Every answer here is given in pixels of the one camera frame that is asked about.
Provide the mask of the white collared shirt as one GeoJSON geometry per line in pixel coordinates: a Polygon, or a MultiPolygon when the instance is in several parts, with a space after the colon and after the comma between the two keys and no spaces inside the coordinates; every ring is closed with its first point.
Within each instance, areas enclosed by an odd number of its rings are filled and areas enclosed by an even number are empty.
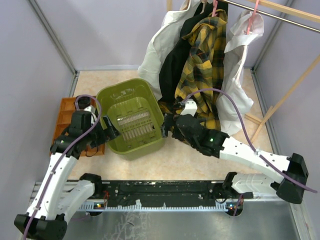
{"type": "MultiPolygon", "coordinates": [[[[254,32],[246,35],[251,15],[252,11],[244,10],[226,33],[223,60],[224,76],[221,90],[232,98],[242,116],[247,114],[254,104],[242,88],[248,46],[264,34],[264,20],[260,14],[256,14],[254,32]]],[[[234,106],[222,93],[217,98],[216,108],[222,132],[232,136],[242,129],[234,106]]]]}

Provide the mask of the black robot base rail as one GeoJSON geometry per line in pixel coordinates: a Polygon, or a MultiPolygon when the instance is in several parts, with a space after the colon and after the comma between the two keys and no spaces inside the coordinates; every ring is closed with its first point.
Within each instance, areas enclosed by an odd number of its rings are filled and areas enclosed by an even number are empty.
{"type": "Polygon", "coordinates": [[[111,180],[104,181],[90,200],[101,199],[108,207],[134,206],[139,200],[150,207],[214,207],[216,200],[237,199],[239,193],[211,180],[111,180]]]}

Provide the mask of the pink plastic hanger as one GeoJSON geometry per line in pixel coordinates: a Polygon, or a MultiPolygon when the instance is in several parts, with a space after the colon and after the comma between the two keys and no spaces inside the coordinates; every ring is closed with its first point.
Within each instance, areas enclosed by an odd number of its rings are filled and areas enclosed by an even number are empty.
{"type": "Polygon", "coordinates": [[[254,9],[252,11],[251,17],[248,20],[246,35],[250,35],[255,31],[254,23],[255,23],[255,18],[256,18],[259,2],[260,2],[260,0],[255,1],[254,9]]]}

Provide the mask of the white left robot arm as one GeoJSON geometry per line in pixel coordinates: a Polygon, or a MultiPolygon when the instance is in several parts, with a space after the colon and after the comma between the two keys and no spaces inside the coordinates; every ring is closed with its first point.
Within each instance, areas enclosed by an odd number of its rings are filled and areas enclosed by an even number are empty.
{"type": "Polygon", "coordinates": [[[107,115],[88,110],[73,112],[71,123],[50,148],[50,162],[41,186],[26,213],[15,217],[14,225],[23,239],[61,240],[72,216],[88,198],[104,192],[99,175],[85,173],[76,186],[61,198],[72,169],[87,147],[98,147],[120,136],[107,115]]]}

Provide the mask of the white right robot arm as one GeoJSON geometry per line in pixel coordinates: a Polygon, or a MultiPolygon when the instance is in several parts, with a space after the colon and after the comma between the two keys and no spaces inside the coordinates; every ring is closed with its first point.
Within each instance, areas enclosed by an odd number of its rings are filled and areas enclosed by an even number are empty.
{"type": "Polygon", "coordinates": [[[286,202],[302,203],[309,172],[300,154],[285,156],[253,150],[222,131],[205,128],[190,114],[165,114],[161,131],[164,137],[172,131],[173,138],[185,141],[205,156],[234,161],[258,171],[228,173],[223,185],[227,197],[249,192],[275,193],[286,202]]]}

